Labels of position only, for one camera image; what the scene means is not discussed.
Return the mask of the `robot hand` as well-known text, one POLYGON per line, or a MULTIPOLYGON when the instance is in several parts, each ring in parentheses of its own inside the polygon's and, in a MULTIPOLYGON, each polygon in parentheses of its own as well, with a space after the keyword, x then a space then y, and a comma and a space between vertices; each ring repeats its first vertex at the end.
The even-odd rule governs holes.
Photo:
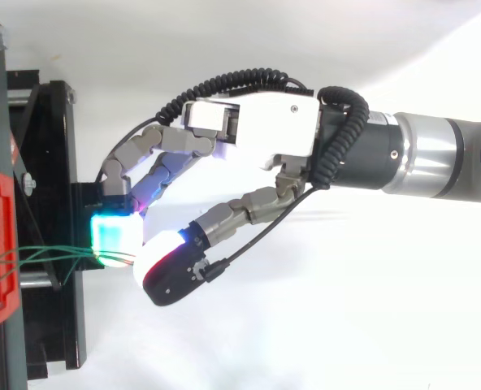
POLYGON ((281 92, 186 102, 178 125, 145 124, 102 164, 102 210, 90 219, 91 249, 106 267, 131 266, 156 306, 169 306, 222 275, 236 260, 207 251, 239 228, 275 228, 308 195, 319 102, 281 92), (237 158, 277 169, 272 186, 220 203, 179 231, 142 237, 143 214, 199 160, 237 158))

